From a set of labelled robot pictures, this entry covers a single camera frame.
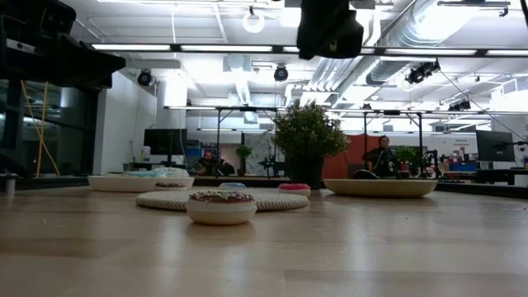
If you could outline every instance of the computer screen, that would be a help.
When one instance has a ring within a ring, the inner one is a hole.
[[[152,155],[168,155],[172,136],[172,155],[184,154],[187,129],[146,129],[143,145],[150,147]]]
[[[512,133],[477,130],[479,161],[515,162]]]

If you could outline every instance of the window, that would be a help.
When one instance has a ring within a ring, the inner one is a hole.
[[[97,92],[49,84],[45,103],[45,83],[24,85],[29,104],[20,82],[0,82],[0,101],[7,103],[4,121],[10,128],[9,133],[0,133],[4,136],[2,152],[36,173],[40,147],[37,129],[40,131],[44,124],[44,142],[61,176],[91,174]],[[41,174],[56,173],[50,156],[42,150]]]

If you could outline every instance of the beige mat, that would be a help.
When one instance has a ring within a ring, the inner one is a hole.
[[[189,195],[198,191],[155,191],[139,195],[135,199],[138,206],[160,210],[186,211],[185,203]],[[269,191],[246,190],[255,199],[257,211],[294,210],[305,207],[309,200],[304,196],[282,194],[275,189]]]

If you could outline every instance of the green plant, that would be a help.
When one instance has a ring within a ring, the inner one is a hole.
[[[248,147],[247,145],[241,145],[237,148],[237,156],[241,159],[248,158],[251,156],[251,153],[253,152],[253,148]]]
[[[272,139],[290,158],[331,157],[348,149],[348,139],[340,131],[340,120],[332,120],[324,108],[296,101],[285,115],[275,119],[276,136]]]
[[[412,162],[416,159],[416,150],[408,147],[398,148],[395,154],[400,162]]]

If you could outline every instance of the sitting person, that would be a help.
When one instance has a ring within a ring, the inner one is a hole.
[[[379,147],[363,155],[364,160],[372,162],[372,172],[378,177],[391,177],[394,175],[390,170],[389,164],[395,162],[395,156],[389,148],[389,143],[389,137],[383,135],[378,140]]]
[[[204,157],[200,158],[198,160],[198,164],[196,164],[195,172],[196,175],[213,175],[213,172],[215,171],[215,168],[217,167],[217,162],[213,158],[213,154],[211,151],[205,151]]]

